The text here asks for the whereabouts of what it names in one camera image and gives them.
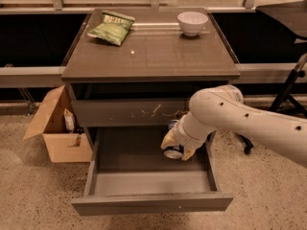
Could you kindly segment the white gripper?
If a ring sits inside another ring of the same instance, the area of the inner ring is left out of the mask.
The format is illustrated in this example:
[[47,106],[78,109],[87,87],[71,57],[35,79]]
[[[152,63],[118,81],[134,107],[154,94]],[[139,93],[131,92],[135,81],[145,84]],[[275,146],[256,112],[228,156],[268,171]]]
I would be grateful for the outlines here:
[[188,112],[177,121],[173,129],[166,133],[160,148],[165,150],[179,144],[184,147],[181,159],[187,161],[195,154],[195,150],[202,146],[207,136],[216,129],[215,126],[202,124]]

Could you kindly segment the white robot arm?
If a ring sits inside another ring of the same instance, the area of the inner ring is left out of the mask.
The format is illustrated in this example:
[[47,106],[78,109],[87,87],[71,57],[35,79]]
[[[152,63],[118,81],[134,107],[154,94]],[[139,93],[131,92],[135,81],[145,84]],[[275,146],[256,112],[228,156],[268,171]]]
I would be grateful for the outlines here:
[[307,167],[307,120],[249,107],[233,85],[205,88],[189,101],[189,111],[163,138],[161,147],[183,146],[184,161],[216,129],[230,130]]

